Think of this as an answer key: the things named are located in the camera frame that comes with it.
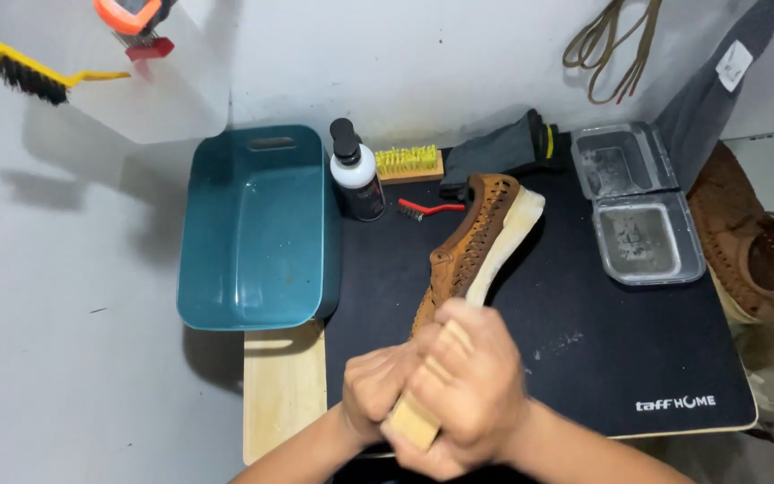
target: hand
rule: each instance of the hand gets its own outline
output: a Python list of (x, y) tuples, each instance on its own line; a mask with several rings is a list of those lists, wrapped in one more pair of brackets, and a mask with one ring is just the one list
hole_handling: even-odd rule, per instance
[(518, 348), (497, 311), (451, 299), (436, 312), (435, 322), (455, 321), (469, 336), (471, 348), (439, 338), (443, 330), (419, 333), (422, 358), (434, 358), (448, 375), (423, 365), (408, 389), (441, 421), (441, 434), (428, 451), (382, 431), (403, 467), (447, 480), (487, 462), (505, 462), (516, 435), (524, 431), (530, 409)]
[(348, 360), (340, 406), (343, 421), (361, 450), (383, 440), (378, 426), (387, 419), (421, 362), (415, 341)]

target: yellow bristle brush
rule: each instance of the yellow bristle brush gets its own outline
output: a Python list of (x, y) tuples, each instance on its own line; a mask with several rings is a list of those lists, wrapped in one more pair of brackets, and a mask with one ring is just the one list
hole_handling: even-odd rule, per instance
[(440, 150), (428, 147), (402, 148), (375, 153), (375, 168), (382, 184), (426, 182), (444, 177)]
[(129, 72), (80, 71), (64, 76), (0, 42), (0, 78), (12, 88), (47, 101), (53, 106), (67, 103), (67, 92), (82, 81), (129, 78)]

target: brown woven shoe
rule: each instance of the brown woven shoe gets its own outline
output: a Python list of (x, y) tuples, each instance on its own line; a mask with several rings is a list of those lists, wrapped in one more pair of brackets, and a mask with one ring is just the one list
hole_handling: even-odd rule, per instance
[(774, 322), (774, 214), (764, 210), (723, 143), (716, 145), (688, 199), (728, 318)]
[(431, 284), (414, 317), (411, 336), (451, 297), (482, 306), (500, 266), (543, 214), (545, 199), (506, 175), (468, 177), (474, 204), (456, 232), (432, 251)]

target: white tag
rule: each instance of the white tag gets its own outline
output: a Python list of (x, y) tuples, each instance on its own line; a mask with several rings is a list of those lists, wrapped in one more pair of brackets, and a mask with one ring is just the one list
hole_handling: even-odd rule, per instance
[(725, 89), (734, 92), (736, 86), (740, 84), (742, 76), (746, 74), (748, 66), (754, 61), (754, 56), (748, 52), (742, 42), (734, 40), (730, 49), (724, 54), (722, 60), (715, 67), (718, 72), (718, 78), (724, 84)]

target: gray cloth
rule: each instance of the gray cloth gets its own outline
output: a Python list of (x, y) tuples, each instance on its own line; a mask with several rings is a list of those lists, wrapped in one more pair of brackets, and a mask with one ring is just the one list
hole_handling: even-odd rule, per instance
[[(530, 122), (530, 117), (535, 114), (531, 111), (511, 125), (453, 148), (444, 165), (441, 193), (464, 186), (471, 173), (503, 173), (535, 161)], [(456, 196), (462, 200), (464, 194), (459, 190)]]
[(697, 173), (710, 158), (748, 76), (746, 72), (734, 92), (729, 92), (719, 80), (715, 67), (734, 40), (742, 42), (757, 61), (773, 34), (774, 0), (758, 0), (727, 32), (712, 57), (656, 119), (655, 124), (683, 191), (692, 188)]

